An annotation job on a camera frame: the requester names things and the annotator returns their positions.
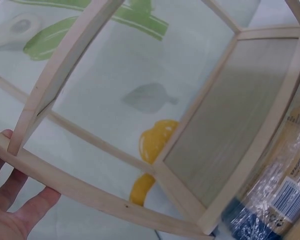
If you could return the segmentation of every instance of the hand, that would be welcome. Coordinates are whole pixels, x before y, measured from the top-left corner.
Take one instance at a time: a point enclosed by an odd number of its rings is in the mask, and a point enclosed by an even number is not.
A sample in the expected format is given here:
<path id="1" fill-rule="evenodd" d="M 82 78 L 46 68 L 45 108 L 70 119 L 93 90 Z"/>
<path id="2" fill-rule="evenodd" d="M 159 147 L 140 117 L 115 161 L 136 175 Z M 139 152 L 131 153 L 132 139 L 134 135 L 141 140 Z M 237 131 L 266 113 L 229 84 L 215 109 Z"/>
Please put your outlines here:
<path id="1" fill-rule="evenodd" d="M 8 138 L 11 130 L 2 132 Z M 0 170 L 4 161 L 0 159 Z M 18 193 L 26 183 L 28 177 L 14 169 L 0 188 L 0 240 L 26 240 L 30 231 L 57 203 L 60 193 L 46 187 L 37 196 L 27 201 L 18 211 L 11 213 L 7 210 L 16 200 Z"/>

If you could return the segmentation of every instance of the barcode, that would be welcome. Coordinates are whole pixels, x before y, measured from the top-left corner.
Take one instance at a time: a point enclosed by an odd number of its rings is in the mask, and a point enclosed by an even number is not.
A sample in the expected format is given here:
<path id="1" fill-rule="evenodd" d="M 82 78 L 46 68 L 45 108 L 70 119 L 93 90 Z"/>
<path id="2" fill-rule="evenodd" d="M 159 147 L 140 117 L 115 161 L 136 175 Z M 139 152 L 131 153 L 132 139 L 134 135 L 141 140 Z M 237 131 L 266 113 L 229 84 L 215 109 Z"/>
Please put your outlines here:
<path id="1" fill-rule="evenodd" d="M 300 185 L 286 176 L 271 206 L 289 222 L 294 223 L 300 216 Z"/>

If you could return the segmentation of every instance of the curved wooden rib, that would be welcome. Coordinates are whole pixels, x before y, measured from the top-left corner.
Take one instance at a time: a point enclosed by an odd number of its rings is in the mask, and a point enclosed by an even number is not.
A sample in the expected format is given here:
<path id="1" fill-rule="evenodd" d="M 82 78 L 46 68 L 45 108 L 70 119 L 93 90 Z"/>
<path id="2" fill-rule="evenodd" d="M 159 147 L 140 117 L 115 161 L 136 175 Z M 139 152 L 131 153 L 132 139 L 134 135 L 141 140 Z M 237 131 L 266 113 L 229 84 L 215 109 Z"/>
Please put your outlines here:
<path id="1" fill-rule="evenodd" d="M 201 0 L 208 6 L 224 23 L 231 28 L 235 33 L 241 32 L 241 27 L 237 25 L 236 21 L 224 10 L 216 0 Z"/>
<path id="2" fill-rule="evenodd" d="M 46 163 L 25 149 L 14 156 L 6 151 L 9 139 L 0 133 L 0 158 L 31 178 L 79 203 L 147 228 L 184 237 L 212 240 L 194 223 L 166 216 L 123 200 Z"/>
<path id="3" fill-rule="evenodd" d="M 285 2 L 291 9 L 298 23 L 300 24 L 300 0 L 285 0 Z"/>
<path id="4" fill-rule="evenodd" d="M 14 129 L 8 147 L 9 153 L 18 154 L 34 131 L 35 122 L 40 123 L 38 115 L 56 99 L 88 44 L 122 2 L 123 0 L 92 0 L 75 21 L 36 82 Z"/>
<path id="5" fill-rule="evenodd" d="M 15 87 L 13 84 L 8 82 L 6 79 L 0 77 L 0 88 L 6 91 L 8 94 L 16 98 L 21 103 L 26 103 L 28 95 Z M 90 132 L 84 130 L 80 126 L 74 124 L 73 122 L 65 119 L 56 112 L 51 112 L 47 118 L 58 126 L 68 130 L 73 135 L 81 138 L 87 143 L 94 145 L 95 147 L 103 150 L 104 152 L 118 158 L 119 160 L 151 175 L 155 175 L 155 170 L 152 165 L 147 162 L 141 161 L 136 157 L 118 149 L 117 147 L 111 145 L 110 143 L 103 141 L 101 138 L 91 134 Z"/>
<path id="6" fill-rule="evenodd" d="M 265 28 L 265 29 L 246 29 L 238 35 L 238 40 L 251 39 L 298 39 L 300 36 L 300 27 L 284 28 Z"/>
<path id="7" fill-rule="evenodd" d="M 271 140 L 273 133 L 276 132 L 276 129 L 285 114 L 287 106 L 289 106 L 293 93 L 296 90 L 296 85 L 299 82 L 300 38 L 281 89 L 279 90 L 269 114 L 263 122 L 258 134 L 254 138 L 253 143 L 243 156 L 241 162 L 236 167 L 227 183 L 223 186 L 218 196 L 213 200 L 201 219 L 197 222 L 204 233 L 213 231 L 219 221 L 222 211 L 244 184 L 267 144 Z"/>

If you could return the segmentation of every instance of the beige paper panel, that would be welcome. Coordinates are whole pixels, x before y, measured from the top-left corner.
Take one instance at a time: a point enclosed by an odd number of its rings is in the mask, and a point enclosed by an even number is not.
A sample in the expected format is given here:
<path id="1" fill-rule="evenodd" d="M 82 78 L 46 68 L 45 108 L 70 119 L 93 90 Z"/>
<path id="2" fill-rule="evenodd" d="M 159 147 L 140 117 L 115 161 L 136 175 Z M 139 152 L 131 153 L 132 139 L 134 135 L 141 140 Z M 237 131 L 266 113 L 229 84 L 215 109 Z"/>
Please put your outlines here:
<path id="1" fill-rule="evenodd" d="M 237 43 L 165 164 L 211 204 L 253 142 L 284 80 L 297 39 Z"/>

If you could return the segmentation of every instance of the label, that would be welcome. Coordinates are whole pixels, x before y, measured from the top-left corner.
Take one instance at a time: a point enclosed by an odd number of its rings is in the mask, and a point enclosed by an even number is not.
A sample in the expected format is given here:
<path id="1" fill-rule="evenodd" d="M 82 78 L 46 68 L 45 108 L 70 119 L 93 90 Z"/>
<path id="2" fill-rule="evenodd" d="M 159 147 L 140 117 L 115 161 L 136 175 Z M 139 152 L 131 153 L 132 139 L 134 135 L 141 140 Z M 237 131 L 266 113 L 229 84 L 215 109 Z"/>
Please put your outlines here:
<path id="1" fill-rule="evenodd" d="M 286 115 L 238 199 L 282 236 L 300 216 L 300 106 Z"/>
<path id="2" fill-rule="evenodd" d="M 275 196 L 270 205 L 289 222 L 294 223 L 300 216 L 300 185 L 286 176 Z"/>

